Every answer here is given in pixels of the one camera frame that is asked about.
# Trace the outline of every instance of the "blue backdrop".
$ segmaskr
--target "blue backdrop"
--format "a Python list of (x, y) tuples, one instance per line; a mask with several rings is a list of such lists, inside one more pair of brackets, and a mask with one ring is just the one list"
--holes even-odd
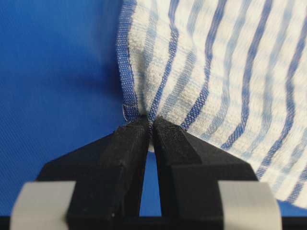
[[(124, 123), (115, 40), (121, 1), (0, 1), (0, 215), (47, 161)], [(284, 215), (307, 215), (287, 203)], [(161, 214), (154, 154), (141, 215)]]

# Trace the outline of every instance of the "towel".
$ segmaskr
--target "towel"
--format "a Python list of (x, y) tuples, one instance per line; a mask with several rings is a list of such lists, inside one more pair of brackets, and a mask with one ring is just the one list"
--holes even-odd
[(307, 208), (306, 36), (305, 0), (124, 0), (125, 119), (162, 116)]

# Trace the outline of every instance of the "fabric texture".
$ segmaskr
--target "fabric texture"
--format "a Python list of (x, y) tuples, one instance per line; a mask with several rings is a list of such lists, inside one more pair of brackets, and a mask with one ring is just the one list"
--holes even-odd
[(125, 0), (125, 118), (163, 116), (307, 207), (306, 36), (304, 0)]

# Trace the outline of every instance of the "blue stripe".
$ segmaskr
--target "blue stripe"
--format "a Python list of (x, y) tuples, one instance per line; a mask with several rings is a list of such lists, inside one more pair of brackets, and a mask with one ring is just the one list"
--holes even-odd
[(304, 133), (302, 135), (300, 143), (295, 147), (291, 154), (290, 161), (284, 166), (281, 170), (281, 174), (276, 180), (272, 191), (276, 193), (280, 186), (282, 185), (286, 175), (291, 171), (292, 167), (298, 162), (298, 160), (302, 157), (305, 147), (307, 146), (307, 128), (305, 128)]
[(124, 1), (119, 16), (117, 54), (120, 81), (123, 90), (123, 112), (127, 121), (139, 117), (138, 100), (134, 91), (134, 78), (129, 62), (128, 34), (131, 29), (132, 15), (136, 7), (135, 0)]
[(153, 60), (154, 56), (154, 44), (157, 37), (157, 23), (158, 23), (158, 8), (157, 8), (157, 1), (152, 0), (150, 15), (149, 15), (149, 25), (146, 31), (146, 39), (145, 45), (142, 51), (142, 58), (144, 60), (144, 67), (141, 68), (138, 90), (137, 92), (140, 93), (139, 100), (142, 103), (144, 109), (146, 109), (145, 100), (144, 100), (144, 83), (145, 83), (145, 73)]
[(283, 13), (283, 20), (277, 34), (273, 50), (270, 54), (267, 73), (265, 75), (264, 94), (263, 94), (263, 109), (261, 114), (261, 129), (256, 138), (249, 146), (248, 150), (242, 154), (242, 158), (248, 160), (256, 147), (263, 141), (268, 133), (272, 122), (272, 87), (273, 87), (273, 70), (277, 63), (280, 50), (282, 49), (286, 32), (292, 17), (293, 0), (288, 0), (287, 6)]
[(267, 153), (266, 157), (263, 159), (261, 166), (258, 168), (256, 175), (261, 178), (264, 173), (266, 172), (267, 168), (272, 162), (272, 158), (277, 150), (280, 149), (280, 147), (283, 145), (284, 139), (287, 137), (289, 131), (292, 128), (294, 116), (295, 116), (295, 103), (293, 100), (293, 91), (294, 91), (294, 85), (292, 83), (292, 78), (295, 74), (295, 71), (297, 69), (298, 63), (301, 59), (303, 49), (305, 47), (305, 38), (307, 35), (307, 17), (305, 18), (304, 25), (301, 31), (301, 35), (299, 38), (299, 41), (296, 45), (296, 50), (293, 55), (293, 58), (291, 60), (289, 70), (287, 73), (287, 81), (285, 84), (285, 88), (287, 91), (286, 95), (286, 109), (287, 109), (287, 116), (284, 123), (283, 130), (281, 132), (280, 137), (278, 140), (275, 141), (275, 143), (270, 148), (269, 152)]
[(248, 57), (245, 64), (242, 84), (242, 109), (241, 109), (241, 122), (237, 125), (234, 132), (228, 137), (228, 140), (221, 146), (221, 148), (228, 150), (233, 143), (244, 133), (246, 123), (249, 116), (249, 83), (252, 75), (253, 62), (256, 57), (258, 46), (262, 35), (264, 33), (265, 24), (269, 17), (272, 8), (272, 0), (266, 0), (261, 13), (261, 19), (254, 34), (252, 43), (248, 49)]
[(227, 43), (226, 52), (224, 56), (224, 79), (223, 79), (223, 94), (221, 97), (221, 105), (216, 116), (212, 120), (208, 129), (201, 135), (204, 140), (209, 140), (212, 134), (219, 128), (224, 122), (228, 107), (229, 107), (229, 75), (232, 67), (232, 56), (235, 51), (241, 29), (245, 23), (246, 12), (249, 8), (251, 0), (243, 0), (240, 7), (240, 13), (236, 19), (231, 37)]
[(177, 51), (177, 44), (178, 44), (178, 37), (179, 37), (179, 32), (178, 29), (175, 26), (175, 13), (177, 10), (179, 0), (171, 0), (170, 6), (169, 6), (169, 11), (168, 11), (168, 17), (170, 19), (170, 29), (171, 29), (171, 38), (169, 41), (169, 46), (168, 46), (168, 53), (169, 53), (169, 58), (165, 67), (165, 71), (162, 77), (162, 81), (159, 85), (158, 91), (153, 99), (153, 103), (151, 106), (151, 109), (148, 114), (148, 120), (150, 124), (150, 129), (152, 129), (152, 124), (154, 122), (154, 119), (156, 118), (159, 103), (161, 101), (163, 89), (166, 85), (167, 78), (169, 73), (171, 72), (174, 57), (176, 55)]
[(186, 118), (184, 121), (181, 123), (181, 126), (184, 129), (188, 129), (189, 126), (196, 120), (198, 115), (201, 112), (201, 109), (205, 105), (208, 95), (209, 95), (209, 90), (208, 90), (208, 85), (209, 85), (209, 79), (210, 79), (210, 68), (211, 68), (211, 61), (213, 57), (212, 53), (212, 47), (215, 41), (217, 29), (220, 25), (220, 22), (223, 18), (224, 15), (224, 8), (225, 8), (226, 0), (219, 0), (216, 10), (214, 12), (214, 16), (212, 19), (212, 23), (207, 35), (206, 39), (206, 44), (205, 44), (205, 58), (206, 58), (206, 63), (205, 63), (205, 83), (202, 86), (201, 92), (196, 99), (195, 104), (187, 114)]
[[(187, 31), (192, 39), (193, 33), (195, 30), (195, 22), (197, 20), (198, 14), (200, 12), (200, 9), (203, 6), (202, 0), (195, 0), (192, 6), (192, 10), (189, 15), (188, 24), (187, 24)], [(196, 62), (196, 47), (193, 44), (193, 49), (191, 49), (187, 55), (187, 59), (185, 61), (184, 68), (181, 72), (181, 74), (178, 77), (178, 80), (176, 82), (176, 85), (172, 92), (167, 97), (164, 106), (161, 110), (161, 116), (166, 117), (168, 112), (171, 110), (171, 108), (175, 105), (175, 103), (178, 100), (179, 95), (184, 90), (185, 86), (190, 80), (191, 73), (194, 69), (195, 62)]]
[(292, 204), (296, 201), (296, 199), (300, 195), (300, 193), (301, 193), (301, 191), (304, 187), (304, 183), (306, 181), (307, 181), (307, 165), (305, 166), (305, 169), (300, 174), (299, 179), (298, 179), (297, 183), (295, 184), (291, 194), (288, 196), (288, 198), (286, 200), (287, 202)]

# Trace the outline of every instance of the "white pad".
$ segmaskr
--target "white pad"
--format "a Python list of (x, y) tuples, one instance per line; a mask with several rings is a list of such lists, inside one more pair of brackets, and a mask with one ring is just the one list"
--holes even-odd
[(68, 230), (65, 215), (75, 183), (24, 184), (13, 208), (10, 230)]
[(282, 230), (278, 204), (267, 183), (219, 181), (224, 230)]

